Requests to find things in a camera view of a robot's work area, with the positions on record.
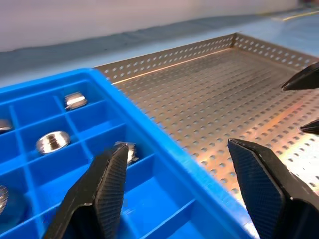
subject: perforated sheet metal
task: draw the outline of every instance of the perforated sheet metal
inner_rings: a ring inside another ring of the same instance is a hole
[[[319,193],[319,90],[281,85],[318,58],[242,34],[96,67],[242,202],[229,138],[271,148]]]
[[[282,92],[293,74],[230,48],[117,86],[242,200],[230,137],[271,148],[318,189],[319,172],[310,176],[306,170],[319,169],[319,139],[298,127],[318,117],[319,91]]]

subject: table surface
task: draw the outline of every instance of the table surface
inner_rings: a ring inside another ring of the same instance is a hole
[[[66,44],[0,53],[0,87],[77,68],[94,67],[237,31],[319,55],[319,14],[284,21],[314,9],[268,16],[211,17]]]

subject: textured rubber pad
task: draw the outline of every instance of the textured rubber pad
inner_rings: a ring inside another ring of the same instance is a hole
[[[231,139],[228,148],[248,213],[262,239],[275,236],[285,198],[258,156]]]
[[[128,147],[97,156],[66,194],[45,239],[112,239],[124,196]]]

